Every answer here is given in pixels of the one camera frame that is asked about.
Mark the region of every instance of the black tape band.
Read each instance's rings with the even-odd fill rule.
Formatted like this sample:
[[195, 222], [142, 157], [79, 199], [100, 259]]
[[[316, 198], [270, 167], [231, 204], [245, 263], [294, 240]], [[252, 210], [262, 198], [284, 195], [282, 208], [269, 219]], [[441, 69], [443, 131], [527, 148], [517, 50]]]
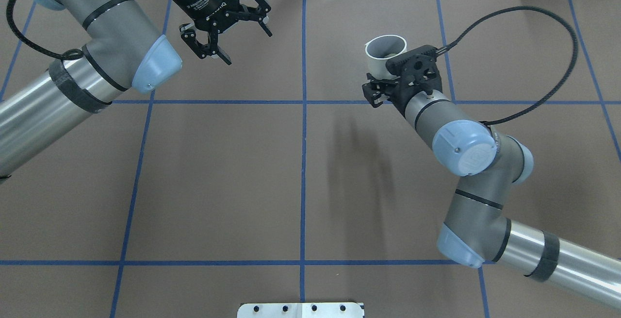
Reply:
[[498, 262], [498, 260], [503, 257], [504, 251], [507, 248], [509, 236], [511, 236], [511, 220], [507, 218], [507, 227], [505, 228], [505, 237], [503, 239], [503, 244], [501, 244], [501, 248], [498, 250], [496, 256], [494, 256], [494, 260], [492, 260], [492, 262]]
[[502, 210], [503, 206], [500, 205], [499, 203], [494, 203], [493, 201], [489, 201], [485, 198], [481, 198], [480, 196], [475, 196], [474, 194], [470, 194], [468, 192], [464, 192], [461, 189], [455, 189], [455, 194], [459, 194], [462, 197], [466, 197], [469, 199], [472, 199], [474, 201], [478, 201], [479, 203], [483, 203], [485, 205], [491, 206], [491, 207], [495, 207], [498, 210]]
[[426, 104], [420, 111], [419, 113], [416, 115], [416, 119], [414, 119], [414, 129], [416, 130], [416, 126], [419, 123], [419, 117], [421, 117], [421, 114], [423, 114], [423, 112], [425, 112], [425, 109], [429, 108], [431, 105], [436, 104], [438, 102], [450, 102], [449, 100], [436, 100], [433, 102], [429, 102], [428, 104]]
[[87, 30], [88, 26], [90, 26], [91, 23], [95, 21], [95, 19], [97, 19], [102, 14], [106, 13], [106, 11], [109, 11], [111, 8], [125, 1], [130, 1], [130, 0], [110, 0], [109, 2], [106, 2], [105, 4], [100, 6], [97, 10], [93, 11], [90, 15], [88, 15], [88, 17], [86, 17], [84, 22], [82, 22], [82, 28]]
[[112, 102], [102, 102], [87, 90], [80, 88], [65, 69], [63, 62], [58, 59], [49, 66], [49, 77], [70, 101], [89, 113], [97, 114], [112, 104]]
[[525, 277], [532, 278], [538, 282], [544, 282], [552, 276], [558, 265], [558, 255], [561, 251], [561, 244], [558, 237], [550, 232], [543, 231], [543, 253], [535, 270]]
[[86, 57], [88, 62], [91, 64], [91, 66], [93, 66], [93, 68], [95, 68], [95, 70], [97, 70], [97, 73], [99, 73], [99, 75], [102, 78], [104, 78], [105, 81], [107, 81], [110, 85], [112, 85], [113, 88], [116, 88], [118, 91], [122, 91], [122, 92], [127, 91], [126, 88], [124, 88], [123, 86], [119, 85], [116, 81], [113, 81], [113, 79], [110, 77], [110, 75], [107, 75], [106, 72], [104, 72], [104, 70], [99, 66], [99, 64], [97, 64], [97, 62], [95, 62], [95, 59], [93, 59], [93, 56], [91, 55], [91, 53], [88, 52], [88, 49], [86, 48], [86, 45], [82, 46], [82, 53], [84, 53], [84, 56]]

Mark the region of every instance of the robotic arm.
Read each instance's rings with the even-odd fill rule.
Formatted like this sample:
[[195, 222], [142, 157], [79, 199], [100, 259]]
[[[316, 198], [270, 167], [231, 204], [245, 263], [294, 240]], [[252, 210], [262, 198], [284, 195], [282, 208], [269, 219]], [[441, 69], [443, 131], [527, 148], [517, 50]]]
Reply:
[[[147, 93], [181, 68], [181, 59], [134, 0], [35, 0], [53, 10], [67, 9], [91, 41], [81, 50], [55, 54], [26, 39], [12, 19], [11, 29], [36, 50], [55, 57], [49, 69], [13, 97], [0, 103], [0, 184], [19, 166], [58, 138], [111, 105], [130, 87]], [[218, 35], [237, 21], [265, 25], [271, 7], [255, 0], [173, 0], [193, 20], [180, 26], [180, 36], [200, 58], [230, 58]], [[13, 14], [9, 0], [7, 14]], [[196, 29], [208, 32], [207, 44], [196, 41]]]
[[437, 242], [448, 258], [473, 268], [504, 263], [621, 311], [621, 261], [501, 215], [510, 186], [532, 172], [534, 159], [515, 138], [474, 121], [442, 94], [435, 65], [445, 50], [404, 52], [405, 40], [384, 35], [366, 44], [374, 107], [392, 101], [436, 158], [461, 176]]

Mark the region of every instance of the white pvc pipe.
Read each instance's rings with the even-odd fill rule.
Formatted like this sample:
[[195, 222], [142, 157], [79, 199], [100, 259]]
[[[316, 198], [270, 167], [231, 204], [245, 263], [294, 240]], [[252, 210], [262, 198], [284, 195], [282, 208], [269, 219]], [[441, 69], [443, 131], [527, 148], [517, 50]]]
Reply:
[[406, 52], [408, 42], [399, 35], [382, 35], [364, 44], [366, 65], [375, 79], [395, 79], [386, 70], [386, 61]]

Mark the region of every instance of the metal plate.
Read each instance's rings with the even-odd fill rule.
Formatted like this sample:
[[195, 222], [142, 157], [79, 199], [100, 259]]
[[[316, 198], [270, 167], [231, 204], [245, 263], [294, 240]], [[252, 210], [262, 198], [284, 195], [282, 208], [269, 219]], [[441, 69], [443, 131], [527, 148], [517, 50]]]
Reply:
[[364, 318], [355, 302], [243, 304], [237, 318]]

